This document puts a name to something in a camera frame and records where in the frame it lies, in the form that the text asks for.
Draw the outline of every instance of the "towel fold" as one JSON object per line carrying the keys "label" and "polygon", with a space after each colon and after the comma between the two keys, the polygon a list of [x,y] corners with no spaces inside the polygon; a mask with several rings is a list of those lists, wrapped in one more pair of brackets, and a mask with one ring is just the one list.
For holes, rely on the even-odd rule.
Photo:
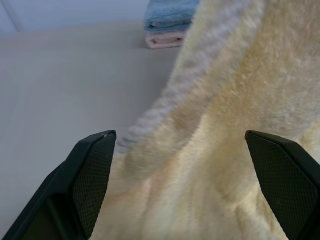
{"label": "towel fold", "polygon": [[144,29],[151,33],[182,31],[189,28],[199,0],[150,0]]}
{"label": "towel fold", "polygon": [[146,44],[151,49],[180,47],[185,38],[186,31],[172,31],[165,33],[146,34]]}

